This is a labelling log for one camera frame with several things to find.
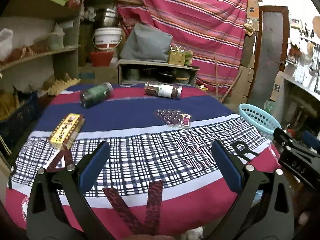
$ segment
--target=bucket handle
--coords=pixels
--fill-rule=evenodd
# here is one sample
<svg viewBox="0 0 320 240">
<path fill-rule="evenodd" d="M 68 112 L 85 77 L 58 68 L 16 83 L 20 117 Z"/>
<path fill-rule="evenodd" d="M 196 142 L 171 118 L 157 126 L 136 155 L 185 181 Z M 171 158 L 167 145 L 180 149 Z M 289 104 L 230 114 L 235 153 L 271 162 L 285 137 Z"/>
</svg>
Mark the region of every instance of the bucket handle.
<svg viewBox="0 0 320 240">
<path fill-rule="evenodd" d="M 121 40 L 122 40 L 122 37 L 123 37 L 123 33 L 121 32 L 121 38 L 120 38 L 120 40 L 119 40 L 119 42 L 117 43 L 117 45 L 116 46 L 114 46 L 114 47 L 112 47 L 112 48 L 109 48 L 109 44 L 108 44 L 108 47 L 106 47 L 106 48 L 98 48 L 97 46 L 96 46 L 96 44 L 94 44 L 94 35 L 92 36 L 92 44 L 94 45 L 94 47 L 96 48 L 96 49 L 98 49 L 98 50 L 109 50 L 109 49 L 114 49 L 114 48 L 116 48 L 119 44 L 120 44 L 120 42 L 121 42 Z"/>
</svg>

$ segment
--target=wooden door frame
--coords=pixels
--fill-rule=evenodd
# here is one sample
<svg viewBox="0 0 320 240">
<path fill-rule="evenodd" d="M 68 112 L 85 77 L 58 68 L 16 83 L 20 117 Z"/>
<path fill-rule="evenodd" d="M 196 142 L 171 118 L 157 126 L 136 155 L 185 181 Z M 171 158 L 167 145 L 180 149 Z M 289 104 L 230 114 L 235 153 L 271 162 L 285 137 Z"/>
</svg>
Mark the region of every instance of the wooden door frame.
<svg viewBox="0 0 320 240">
<path fill-rule="evenodd" d="M 262 41 L 262 31 L 263 31 L 263 13 L 264 12 L 279 12 L 282 13 L 283 17 L 283 37 L 282 37 L 282 53 L 281 53 L 281 58 L 280 61 L 284 62 L 283 64 L 280 64 L 279 70 L 284 71 L 285 67 L 285 60 L 287 57 L 287 50 L 288 50 L 288 38 L 290 36 L 290 22 L 289 22 L 289 10 L 286 6 L 270 6 L 270 5 L 264 5 L 264 6 L 259 6 L 259 31 L 258 31 L 258 36 L 257 36 L 257 41 L 256 41 L 256 49 L 255 49 L 255 61 L 254 61 L 254 72 L 253 72 L 253 79 L 250 85 L 249 89 L 249 95 L 250 97 L 255 79 L 256 79 L 256 74 L 259 66 L 259 60 L 260 60 L 260 52 L 261 52 L 261 41 Z"/>
</svg>

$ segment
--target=blue gripper pad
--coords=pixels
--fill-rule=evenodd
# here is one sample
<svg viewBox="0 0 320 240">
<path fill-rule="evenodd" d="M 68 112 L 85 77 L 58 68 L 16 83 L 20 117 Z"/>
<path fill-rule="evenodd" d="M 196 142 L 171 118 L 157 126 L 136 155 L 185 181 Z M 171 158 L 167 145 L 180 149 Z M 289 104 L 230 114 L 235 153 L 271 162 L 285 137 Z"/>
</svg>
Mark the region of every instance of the blue gripper pad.
<svg viewBox="0 0 320 240">
<path fill-rule="evenodd" d="M 308 147 L 312 147 L 318 154 L 320 153 L 320 141 L 311 132 L 304 131 L 301 138 Z"/>
<path fill-rule="evenodd" d="M 103 166 L 110 157 L 110 145 L 106 141 L 102 141 L 92 155 L 92 159 L 79 177 L 78 189 L 81 194 L 92 189 L 92 186 L 97 180 Z"/>
<path fill-rule="evenodd" d="M 232 192 L 240 193 L 242 191 L 242 177 L 233 162 L 230 160 L 227 152 L 214 141 L 211 146 L 211 154 L 223 175 L 229 189 Z"/>
</svg>

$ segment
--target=black crate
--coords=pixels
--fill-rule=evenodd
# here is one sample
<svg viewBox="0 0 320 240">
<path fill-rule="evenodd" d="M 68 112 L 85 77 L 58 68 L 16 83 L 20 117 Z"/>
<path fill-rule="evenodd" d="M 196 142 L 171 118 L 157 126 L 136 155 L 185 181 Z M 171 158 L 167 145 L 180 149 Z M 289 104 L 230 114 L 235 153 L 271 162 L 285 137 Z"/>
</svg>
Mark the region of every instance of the black crate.
<svg viewBox="0 0 320 240">
<path fill-rule="evenodd" d="M 29 99 L 8 119 L 0 122 L 0 135 L 9 149 L 16 144 L 28 125 L 39 117 L 37 92 L 27 95 L 29 95 Z M 5 153 L 1 143 L 0 150 Z"/>
</svg>

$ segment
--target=white bucket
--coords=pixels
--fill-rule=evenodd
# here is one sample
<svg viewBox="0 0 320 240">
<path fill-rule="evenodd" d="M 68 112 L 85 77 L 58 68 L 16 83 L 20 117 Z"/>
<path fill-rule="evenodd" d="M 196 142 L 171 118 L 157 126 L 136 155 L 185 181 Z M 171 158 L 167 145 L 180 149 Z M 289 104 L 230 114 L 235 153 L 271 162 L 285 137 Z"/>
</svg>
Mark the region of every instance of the white bucket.
<svg viewBox="0 0 320 240">
<path fill-rule="evenodd" d="M 96 49 L 112 49 L 119 45 L 122 39 L 121 28 L 98 28 L 94 31 L 92 43 Z"/>
</svg>

